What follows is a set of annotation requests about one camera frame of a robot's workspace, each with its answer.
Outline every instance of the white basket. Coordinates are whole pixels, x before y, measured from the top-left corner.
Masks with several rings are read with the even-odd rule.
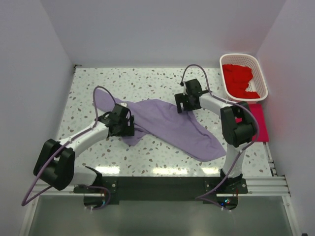
[[[225,84],[225,78],[224,78],[223,67],[222,67],[225,64],[248,66],[249,68],[251,68],[253,78],[249,82],[249,86],[246,89],[246,91],[257,92],[260,98],[245,99],[245,98],[238,98],[238,97],[232,96],[227,91],[226,84]],[[253,56],[247,55],[247,54],[239,54],[239,53],[225,54],[220,58],[220,67],[221,67],[221,74],[223,78],[224,92],[226,93],[226,96],[228,97],[229,100],[236,101],[236,102],[246,101],[249,104],[253,104],[253,103],[262,101],[267,97],[268,89],[266,86],[264,76],[262,75],[257,59],[254,58]]]

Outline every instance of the red cloth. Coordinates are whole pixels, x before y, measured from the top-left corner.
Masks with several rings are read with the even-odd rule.
[[[265,124],[265,119],[264,119],[264,113],[262,111],[262,107],[260,104],[250,104],[250,110],[251,113],[254,115],[256,118],[258,125],[259,125],[259,137],[258,137],[258,142],[268,142],[269,137],[268,137],[268,132]],[[237,118],[236,122],[242,121],[241,118]]]
[[[247,92],[252,79],[252,69],[240,65],[223,65],[223,73],[227,91],[234,97],[255,99],[260,98],[257,92]]]

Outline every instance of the purple towel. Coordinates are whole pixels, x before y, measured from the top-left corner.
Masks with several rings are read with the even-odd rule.
[[[102,90],[96,90],[95,100],[96,106],[104,112],[114,108],[110,95]],[[198,123],[193,112],[178,114],[175,105],[158,99],[136,103],[115,100],[127,103],[134,115],[135,133],[132,137],[123,137],[126,144],[135,146],[143,136],[153,134],[198,161],[211,161],[225,155],[221,143]]]

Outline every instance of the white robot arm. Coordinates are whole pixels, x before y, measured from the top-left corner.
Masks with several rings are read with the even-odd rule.
[[[98,117],[97,123],[93,122],[80,132],[55,141],[49,139],[45,142],[34,168],[36,176],[42,166],[51,157],[52,153],[66,144],[57,157],[44,169],[40,179],[50,186],[63,190],[68,185],[92,185],[98,172],[90,167],[75,167],[75,159],[93,144],[110,136],[133,136],[134,117],[126,104],[115,104],[113,111]]]
[[[193,111],[205,108],[217,114],[221,119],[223,136],[227,141],[226,159],[221,170],[221,176],[226,175],[237,154],[252,141],[252,137],[256,134],[254,120],[239,107],[216,99],[207,90],[203,91],[197,79],[186,81],[183,86],[184,92],[175,95],[178,113],[181,113],[182,109]],[[246,102],[242,102],[241,105],[249,110]],[[235,117],[241,118],[242,121],[237,123]],[[243,151],[230,172],[229,178],[242,178],[244,155],[245,152]]]

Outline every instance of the terrazzo surface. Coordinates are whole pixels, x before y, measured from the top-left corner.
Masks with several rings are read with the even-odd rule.
[[[174,94],[182,92],[179,82],[183,68],[77,68],[69,92],[58,139],[66,138],[88,126],[95,118],[92,92],[101,85],[117,98],[137,102],[158,98],[175,104]],[[219,69],[206,69],[210,87],[223,96]],[[187,71],[185,80],[197,78],[206,87],[205,78],[197,68]],[[194,111],[201,125],[214,134],[226,149],[221,121],[214,113]],[[146,135],[134,147],[119,137],[101,141],[75,161],[76,166],[90,166],[108,176],[218,176],[225,157],[199,162],[183,151],[153,135]],[[243,163],[245,177],[271,176],[268,156],[263,143],[247,149]]]

